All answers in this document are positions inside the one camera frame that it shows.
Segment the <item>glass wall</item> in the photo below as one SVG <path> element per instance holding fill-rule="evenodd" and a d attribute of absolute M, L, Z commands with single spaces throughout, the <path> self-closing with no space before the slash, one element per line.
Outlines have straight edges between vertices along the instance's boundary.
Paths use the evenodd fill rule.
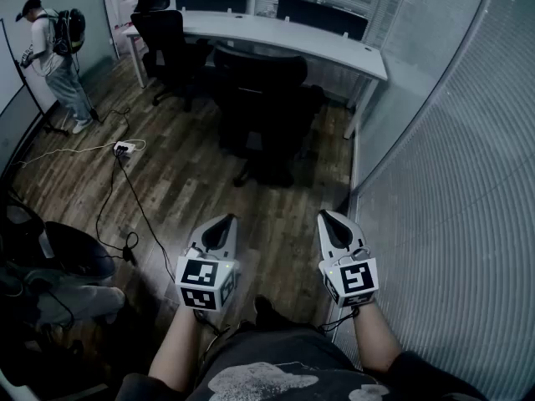
<path fill-rule="evenodd" d="M 484 0 L 436 91 L 359 189 L 393 330 L 490 399 L 522 399 L 535 381 L 534 26 L 535 0 Z M 433 53 L 422 49 L 426 75 Z"/>
<path fill-rule="evenodd" d="M 370 106 L 373 112 L 364 115 L 356 150 L 358 183 L 379 164 L 415 117 L 459 48 L 480 3 L 401 1 L 387 38 L 376 43 L 382 47 L 389 81 L 378 88 L 376 106 Z"/>

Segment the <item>black backpack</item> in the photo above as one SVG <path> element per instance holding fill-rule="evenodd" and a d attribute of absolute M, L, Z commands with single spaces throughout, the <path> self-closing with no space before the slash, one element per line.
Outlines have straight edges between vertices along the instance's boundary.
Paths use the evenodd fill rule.
<path fill-rule="evenodd" d="M 48 18 L 54 25 L 53 50 L 61 56 L 77 53 L 85 40 L 85 17 L 78 9 L 44 13 L 37 19 Z"/>

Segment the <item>white shirt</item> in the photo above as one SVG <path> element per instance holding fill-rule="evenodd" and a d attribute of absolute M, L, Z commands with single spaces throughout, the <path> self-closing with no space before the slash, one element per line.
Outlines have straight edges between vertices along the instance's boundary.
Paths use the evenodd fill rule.
<path fill-rule="evenodd" d="M 48 15 L 58 15 L 53 9 L 44 9 L 39 12 Z M 54 21 L 48 18 L 41 18 L 32 24 L 32 45 L 33 53 L 43 52 L 39 56 L 41 71 L 43 75 L 48 76 L 64 61 L 64 57 L 53 51 L 54 49 Z"/>

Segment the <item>desk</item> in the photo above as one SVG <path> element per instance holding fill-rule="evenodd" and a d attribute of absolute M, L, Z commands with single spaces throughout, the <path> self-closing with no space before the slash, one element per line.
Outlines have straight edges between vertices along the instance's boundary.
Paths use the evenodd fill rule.
<path fill-rule="evenodd" d="M 242 40 L 274 48 L 289 49 L 353 69 L 369 78 L 370 81 L 363 97 L 358 102 L 354 116 L 345 130 L 344 137 L 347 139 L 360 122 L 362 113 L 378 82 L 388 79 L 378 49 L 338 34 L 299 23 L 254 15 L 186 11 L 182 13 L 182 17 L 185 35 Z M 140 35 L 134 26 L 127 28 L 123 34 L 130 39 L 130 54 L 134 60 L 135 72 L 141 87 L 145 87 L 145 76 L 141 71 L 140 56 L 135 46 L 135 38 Z M 356 92 L 354 91 L 349 100 L 348 107 L 355 104 Z"/>

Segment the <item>office chair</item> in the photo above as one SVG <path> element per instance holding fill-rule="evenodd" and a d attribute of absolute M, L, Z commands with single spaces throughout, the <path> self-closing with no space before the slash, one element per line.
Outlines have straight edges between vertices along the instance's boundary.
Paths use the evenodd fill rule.
<path fill-rule="evenodd" d="M 306 0 L 278 0 L 277 18 L 290 18 L 290 23 L 302 23 L 331 33 L 348 34 L 353 40 L 362 40 L 368 20 L 354 13 Z"/>
<path fill-rule="evenodd" d="M 175 0 L 176 9 L 182 10 L 206 10 L 213 12 L 226 12 L 228 9 L 232 13 L 245 13 L 247 10 L 247 0 Z"/>
<path fill-rule="evenodd" d="M 214 63 L 216 72 L 206 83 L 222 111 L 220 146 L 247 158 L 234 185 L 255 178 L 291 186 L 288 161 L 300 150 L 324 102 L 319 86 L 302 86 L 307 62 L 299 56 L 257 55 L 218 43 Z M 261 144 L 254 144 L 258 135 Z"/>
<path fill-rule="evenodd" d="M 185 96 L 184 111 L 191 110 L 192 91 L 187 85 L 196 71 L 203 67 L 213 49 L 206 41 L 186 43 L 182 29 L 182 15 L 176 10 L 151 10 L 166 8 L 170 0 L 139 0 L 142 11 L 133 13 L 132 23 L 149 48 L 143 55 L 143 65 L 149 77 L 157 77 L 166 86 L 152 100 L 154 106 L 159 98 L 178 89 Z"/>
<path fill-rule="evenodd" d="M 134 12 L 149 12 L 153 10 L 166 10 L 171 0 L 137 0 Z"/>

